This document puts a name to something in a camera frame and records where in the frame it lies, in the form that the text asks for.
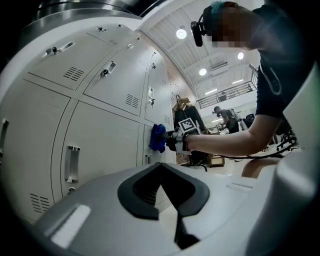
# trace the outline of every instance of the headset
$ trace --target headset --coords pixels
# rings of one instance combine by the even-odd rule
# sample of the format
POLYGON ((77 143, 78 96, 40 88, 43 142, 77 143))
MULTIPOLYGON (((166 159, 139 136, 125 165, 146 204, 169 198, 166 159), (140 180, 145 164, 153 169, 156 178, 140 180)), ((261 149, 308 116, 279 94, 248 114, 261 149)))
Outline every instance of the headset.
POLYGON ((198 22, 192 21, 191 22, 191 32, 195 41, 195 45, 198 47, 201 47, 203 45, 202 36, 205 36, 207 34, 204 23, 201 22, 201 19, 203 18, 203 14, 200 16, 200 19, 198 22))

